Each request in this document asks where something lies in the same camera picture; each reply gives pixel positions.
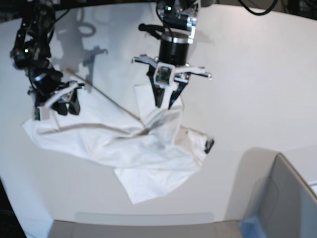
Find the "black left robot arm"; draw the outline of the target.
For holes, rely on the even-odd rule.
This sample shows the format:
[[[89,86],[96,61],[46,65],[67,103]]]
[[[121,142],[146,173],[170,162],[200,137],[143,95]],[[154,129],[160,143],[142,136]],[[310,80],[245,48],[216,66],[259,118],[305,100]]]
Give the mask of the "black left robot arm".
[[[147,65],[151,91],[142,102],[170,110],[192,74],[210,77],[187,63],[199,6],[195,0],[157,0],[73,9],[55,26],[63,55],[52,63],[74,73],[87,67],[87,83],[104,84],[117,97],[141,78],[132,63]]]

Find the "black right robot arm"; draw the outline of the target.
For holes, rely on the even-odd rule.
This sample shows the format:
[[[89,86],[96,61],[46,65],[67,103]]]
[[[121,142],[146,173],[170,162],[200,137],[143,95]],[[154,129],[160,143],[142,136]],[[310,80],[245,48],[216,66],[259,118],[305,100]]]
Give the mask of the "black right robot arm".
[[[187,6],[176,11],[174,2],[165,0],[158,2],[156,14],[161,25],[142,23],[138,29],[160,41],[158,57],[153,59],[148,55],[140,55],[132,59],[149,67],[147,87],[152,90],[152,95],[143,93],[142,86],[138,85],[136,97],[138,104],[160,108],[166,89],[177,84],[168,100],[168,106],[172,107],[194,74],[186,59],[193,40],[188,32],[195,31],[196,16],[189,14]],[[14,66],[25,71],[29,78],[28,94],[34,101],[35,120],[48,118],[49,110],[62,116],[78,116],[86,112],[83,107],[85,103],[94,105],[92,97],[81,92],[84,83],[63,81],[63,73],[51,63],[50,42],[57,22],[52,1],[39,0],[28,4],[10,53]]]

